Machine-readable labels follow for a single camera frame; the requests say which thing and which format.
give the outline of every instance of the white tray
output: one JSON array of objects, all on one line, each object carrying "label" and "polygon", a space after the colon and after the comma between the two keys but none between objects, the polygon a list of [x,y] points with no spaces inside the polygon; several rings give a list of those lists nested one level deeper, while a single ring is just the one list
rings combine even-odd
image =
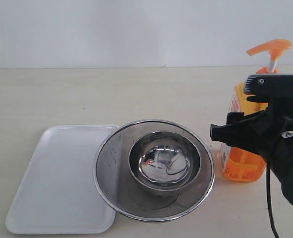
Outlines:
[{"label": "white tray", "polygon": [[14,234],[96,234],[115,211],[93,182],[94,157],[117,125],[64,125],[47,129],[6,217]]}]

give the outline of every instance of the bowl rim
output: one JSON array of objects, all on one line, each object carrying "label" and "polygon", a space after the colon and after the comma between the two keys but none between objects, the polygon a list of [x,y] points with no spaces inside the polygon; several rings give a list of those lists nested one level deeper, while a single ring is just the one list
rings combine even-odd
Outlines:
[{"label": "bowl rim", "polygon": [[[134,172],[133,172],[133,170],[132,170],[132,168],[131,168],[131,166],[130,166],[130,155],[131,155],[131,151],[132,151],[133,147],[136,145],[136,143],[137,143],[139,140],[141,140],[143,137],[145,137],[145,136],[148,136],[148,135],[151,135],[151,134],[155,134],[155,133],[160,133],[160,132],[169,132],[169,133],[172,133],[172,134],[176,134],[176,135],[178,135],[178,136],[180,136],[180,137],[183,137],[185,140],[187,140],[188,142],[191,143],[191,145],[195,148],[195,150],[196,150],[196,152],[197,152],[197,154],[198,154],[198,156],[199,156],[199,168],[198,168],[198,171],[197,171],[196,175],[195,175],[191,180],[189,180],[188,183],[184,184],[184,185],[181,186],[181,187],[176,187],[176,188],[173,188],[173,189],[160,189],[160,188],[154,188],[154,187],[148,186],[147,184],[142,183],[142,182],[136,177],[136,175],[134,174]],[[128,165],[128,169],[129,169],[131,175],[133,176],[134,180],[135,180],[136,182],[138,182],[141,186],[147,187],[149,190],[154,190],[154,191],[157,191],[157,192],[167,192],[167,193],[172,193],[172,192],[177,192],[177,191],[179,191],[179,190],[184,190],[184,189],[187,188],[188,186],[191,186],[192,183],[193,183],[193,181],[194,181],[196,178],[198,178],[199,173],[200,173],[200,170],[201,170],[201,158],[202,158],[202,156],[201,156],[201,153],[200,153],[200,151],[198,150],[197,146],[195,146],[194,143],[192,143],[192,141],[189,140],[186,136],[181,135],[181,134],[178,134],[178,133],[173,132],[173,131],[169,131],[169,130],[157,130],[157,131],[153,131],[153,132],[147,133],[147,134],[145,134],[145,135],[139,137],[139,138],[136,140],[136,142],[135,142],[135,143],[131,146],[131,148],[130,148],[129,156],[128,156],[128,158],[127,158],[127,159],[128,159],[128,163],[127,163],[127,165]]]},{"label": "bowl rim", "polygon": [[[98,179],[97,179],[97,174],[96,174],[96,167],[97,167],[97,162],[98,162],[98,157],[101,153],[101,150],[103,149],[103,147],[105,146],[105,144],[117,133],[121,132],[122,130],[128,128],[129,126],[135,125],[135,124],[140,124],[140,123],[146,123],[146,122],[159,122],[159,123],[165,123],[165,124],[170,124],[170,125],[174,125],[177,126],[183,130],[186,130],[188,133],[190,133],[192,136],[194,136],[204,147],[205,151],[208,154],[209,160],[210,160],[210,167],[211,167],[211,176],[210,176],[210,180],[207,186],[207,190],[205,191],[205,194],[198,199],[198,201],[190,206],[189,208],[187,208],[186,210],[177,213],[175,215],[171,215],[171,216],[166,216],[166,217],[160,217],[160,218],[145,218],[145,217],[141,217],[141,216],[137,216],[131,213],[128,213],[122,209],[120,209],[119,207],[117,207],[115,204],[113,204],[108,198],[107,196],[103,193],[103,191],[100,188],[100,185],[98,183]],[[172,220],[176,220],[180,217],[183,217],[187,214],[189,214],[190,212],[192,212],[193,210],[195,210],[206,198],[207,196],[210,194],[214,181],[215,181],[215,170],[214,170],[214,163],[213,163],[213,157],[211,154],[211,151],[209,150],[209,148],[207,147],[207,145],[204,143],[204,141],[202,139],[200,139],[200,137],[198,137],[195,133],[193,133],[191,130],[189,130],[187,127],[180,125],[178,123],[169,121],[169,120],[163,120],[163,119],[142,119],[142,120],[136,120],[136,121],[132,121],[130,123],[127,123],[121,127],[119,127],[118,129],[116,129],[114,132],[112,132],[106,139],[104,139],[104,141],[101,143],[101,145],[99,146],[96,155],[95,155],[95,162],[93,165],[93,181],[94,184],[96,186],[96,189],[98,191],[98,193],[100,194],[100,196],[102,197],[102,199],[114,210],[116,210],[117,212],[119,212],[122,215],[125,215],[126,217],[135,219],[135,220],[139,220],[139,221],[144,221],[144,222],[167,222],[167,221],[172,221]]]}]

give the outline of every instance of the small metal bowl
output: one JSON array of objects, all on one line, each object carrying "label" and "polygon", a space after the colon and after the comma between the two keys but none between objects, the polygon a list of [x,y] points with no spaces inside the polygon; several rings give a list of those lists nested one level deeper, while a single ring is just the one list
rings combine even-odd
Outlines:
[{"label": "small metal bowl", "polygon": [[186,137],[171,131],[142,136],[129,153],[129,170],[141,188],[155,195],[178,195],[197,178],[200,155]]},{"label": "small metal bowl", "polygon": [[[159,186],[149,171],[143,169],[137,173],[131,166],[141,167],[143,160],[139,161],[139,158],[151,156],[151,148],[161,150],[161,146],[174,148],[167,154],[169,158],[180,153],[185,158],[184,161],[180,159],[180,164],[187,165],[178,173],[177,179],[161,177]],[[104,201],[127,217],[146,222],[171,221],[193,211],[210,193],[214,178],[212,156],[203,141],[179,124],[156,119],[131,122],[114,131],[98,149],[93,167],[93,179]],[[157,191],[171,194],[159,196]]]}]

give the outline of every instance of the orange soap bottle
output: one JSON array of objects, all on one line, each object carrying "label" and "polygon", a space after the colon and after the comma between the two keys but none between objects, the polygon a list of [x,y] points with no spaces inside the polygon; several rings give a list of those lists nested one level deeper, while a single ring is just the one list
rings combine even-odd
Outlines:
[{"label": "orange soap bottle", "polygon": [[[275,39],[247,51],[252,56],[268,51],[271,55],[268,67],[261,68],[257,73],[277,73],[275,69],[278,58],[291,47],[291,42],[285,39]],[[229,112],[244,112],[249,115],[267,107],[267,103],[252,103],[246,100],[243,93],[244,82],[234,88]],[[256,154],[222,143],[220,152],[221,166],[226,178],[241,182],[257,181],[266,167],[264,160]]]}]

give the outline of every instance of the metal screw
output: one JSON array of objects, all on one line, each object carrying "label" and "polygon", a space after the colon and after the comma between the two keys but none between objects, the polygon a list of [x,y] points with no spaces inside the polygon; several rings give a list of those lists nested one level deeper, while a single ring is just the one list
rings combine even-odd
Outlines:
[{"label": "metal screw", "polygon": [[257,81],[257,83],[258,83],[259,85],[262,85],[262,84],[264,83],[264,79],[263,79],[263,78],[259,79],[259,80]]}]

